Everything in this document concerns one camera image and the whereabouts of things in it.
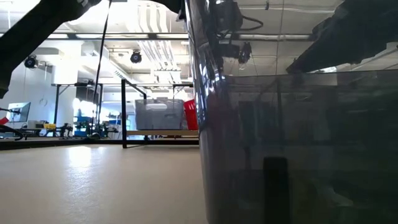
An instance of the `transparent plastic bin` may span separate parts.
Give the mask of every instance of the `transparent plastic bin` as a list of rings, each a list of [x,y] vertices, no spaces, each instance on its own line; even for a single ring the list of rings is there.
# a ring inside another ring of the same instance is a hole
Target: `transparent plastic bin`
[[[137,130],[181,129],[183,100],[136,100]]]
[[[242,77],[210,3],[186,1],[209,224],[397,223],[397,72]]]

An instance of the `ductwork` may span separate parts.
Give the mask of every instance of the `ductwork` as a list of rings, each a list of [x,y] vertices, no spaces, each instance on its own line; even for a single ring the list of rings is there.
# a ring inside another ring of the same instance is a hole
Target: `ductwork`
[[[160,23],[160,31],[162,33],[168,33],[169,30],[167,28],[166,24],[166,8],[164,7],[163,9],[159,9],[159,23]],[[173,66],[173,69],[177,69],[177,64],[175,63],[174,60],[174,54],[172,52],[172,43],[169,40],[164,40],[164,49],[165,49],[165,54],[169,56],[169,61]]]
[[[166,26],[166,10],[159,9],[159,6],[153,5],[140,5],[135,0],[129,0],[130,7],[132,8],[132,18],[126,19],[127,29],[131,32],[159,32],[158,28],[158,11],[160,14],[159,24],[161,32],[168,32]],[[147,11],[150,10],[149,26],[147,22]],[[172,46],[170,41],[137,41],[141,50],[147,55],[152,64],[156,66],[155,70],[177,70],[177,64],[174,62],[172,54]]]

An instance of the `red object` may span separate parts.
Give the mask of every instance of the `red object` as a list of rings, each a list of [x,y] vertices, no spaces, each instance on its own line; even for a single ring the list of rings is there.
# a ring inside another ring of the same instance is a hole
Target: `red object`
[[[185,117],[187,118],[187,125],[189,130],[198,129],[197,111],[195,109],[195,100],[190,100],[184,103]]]
[[[2,119],[0,119],[0,124],[5,125],[9,120],[7,119],[7,117],[3,117]]]

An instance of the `red container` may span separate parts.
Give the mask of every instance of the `red container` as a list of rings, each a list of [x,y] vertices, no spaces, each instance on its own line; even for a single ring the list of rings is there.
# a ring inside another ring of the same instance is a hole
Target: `red container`
[[[197,111],[195,109],[195,100],[190,100],[184,103],[185,117],[187,118],[187,125],[189,130],[198,129]]]

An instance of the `pipe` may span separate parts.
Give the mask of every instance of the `pipe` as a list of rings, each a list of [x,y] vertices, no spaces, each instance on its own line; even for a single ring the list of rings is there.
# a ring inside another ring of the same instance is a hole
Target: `pipe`
[[[160,19],[160,31],[162,33],[168,33],[169,30],[167,28],[167,18],[166,18],[166,8],[163,8],[162,10],[159,10],[159,19]],[[172,43],[171,41],[164,41],[164,48],[165,48],[165,54],[167,54],[169,56],[169,60],[171,62],[171,64],[173,65],[173,68],[176,69],[177,68],[177,64],[175,63],[174,60],[174,55],[172,52]]]
[[[147,26],[147,8],[143,8],[140,10],[140,19],[139,19],[139,27],[143,32],[150,32],[148,26]],[[144,43],[144,46],[147,47],[147,51],[152,54],[152,56],[160,63],[160,66],[162,69],[166,69],[166,64],[162,61],[159,51],[157,50],[157,47],[154,45],[154,41],[148,41]]]
[[[159,32],[159,29],[157,28],[157,6],[151,6],[150,7],[150,28],[152,29],[152,32]],[[159,47],[163,50],[163,41],[158,41]],[[159,52],[160,58],[162,61],[167,62],[167,69],[170,69],[171,66],[171,61],[169,60],[169,56],[165,54],[164,56],[161,56]]]
[[[264,10],[265,6],[261,7],[239,7],[240,10]],[[278,11],[291,11],[291,12],[301,12],[301,13],[309,13],[309,14],[332,14],[335,13],[334,10],[304,10],[304,9],[295,9],[295,8],[276,8],[270,7],[268,10],[278,10]]]

